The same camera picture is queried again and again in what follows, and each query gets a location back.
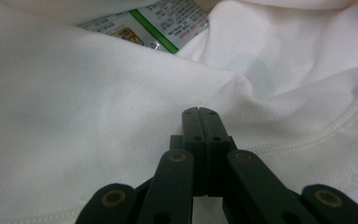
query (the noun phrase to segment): brass screw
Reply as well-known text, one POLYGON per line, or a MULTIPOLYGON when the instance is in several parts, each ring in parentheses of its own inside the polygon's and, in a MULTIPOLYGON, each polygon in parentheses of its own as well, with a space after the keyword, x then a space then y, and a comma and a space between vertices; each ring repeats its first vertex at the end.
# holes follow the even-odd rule
POLYGON ((102 203, 107 207, 112 207, 121 204, 125 199, 126 192, 121 189, 114 189, 104 194, 102 203))
POLYGON ((239 152, 235 154, 235 159, 237 159, 237 161, 249 162, 252 160, 252 156, 244 152, 239 152))
POLYGON ((186 159, 186 155, 183 154, 182 152, 174 152, 173 154, 170 155, 170 160, 174 162, 184 161, 185 159, 186 159))
POLYGON ((320 203, 330 207, 339 208, 343 205, 341 198, 326 189, 317 190, 315 192, 315 197, 320 203))

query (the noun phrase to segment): package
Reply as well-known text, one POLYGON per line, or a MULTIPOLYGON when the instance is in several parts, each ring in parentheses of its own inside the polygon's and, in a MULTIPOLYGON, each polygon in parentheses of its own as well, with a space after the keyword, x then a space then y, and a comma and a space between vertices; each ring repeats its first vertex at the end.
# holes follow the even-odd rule
POLYGON ((176 53, 209 27, 207 14, 194 0, 161 0, 148 7, 79 25, 152 49, 176 53))

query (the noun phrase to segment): white t-shirt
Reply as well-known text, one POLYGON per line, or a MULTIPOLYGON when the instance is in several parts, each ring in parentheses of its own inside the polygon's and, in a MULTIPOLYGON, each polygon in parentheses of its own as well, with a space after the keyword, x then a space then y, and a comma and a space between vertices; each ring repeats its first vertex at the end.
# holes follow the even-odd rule
MULTIPOLYGON (((76 27, 154 2, 0 1, 0 223, 74 223, 139 186, 193 106, 287 188, 358 197, 358 2, 223 1, 176 55, 76 27)), ((221 199, 194 206, 225 223, 221 199)))

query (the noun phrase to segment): screw head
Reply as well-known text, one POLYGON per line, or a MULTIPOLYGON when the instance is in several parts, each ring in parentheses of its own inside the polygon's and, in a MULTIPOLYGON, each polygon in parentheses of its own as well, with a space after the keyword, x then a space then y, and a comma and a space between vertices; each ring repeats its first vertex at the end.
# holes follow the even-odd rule
POLYGON ((182 152, 173 152, 170 155, 170 160, 174 162, 184 161, 186 159, 186 155, 182 152))
POLYGON ((250 162, 252 160, 252 156, 245 152, 239 152, 235 154, 235 159, 241 162, 250 162))
POLYGON ((326 190, 326 189, 319 189, 315 192, 315 198, 324 205, 333 208, 342 207, 343 202, 341 198, 339 198, 335 193, 326 190))
POLYGON ((114 189, 104 194, 102 204, 106 207, 117 206, 126 200, 126 192, 121 189, 114 189))

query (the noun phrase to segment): white surface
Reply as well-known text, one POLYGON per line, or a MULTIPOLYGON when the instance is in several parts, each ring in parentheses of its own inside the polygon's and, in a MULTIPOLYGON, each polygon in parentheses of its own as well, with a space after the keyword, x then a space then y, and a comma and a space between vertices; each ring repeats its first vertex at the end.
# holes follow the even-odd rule
MULTIPOLYGON (((290 189, 358 188, 358 4, 226 1, 170 55, 68 25, 144 2, 1 3, 0 223, 73 223, 100 187, 140 185, 192 106, 290 189)), ((194 223, 218 211, 197 199, 194 223)))

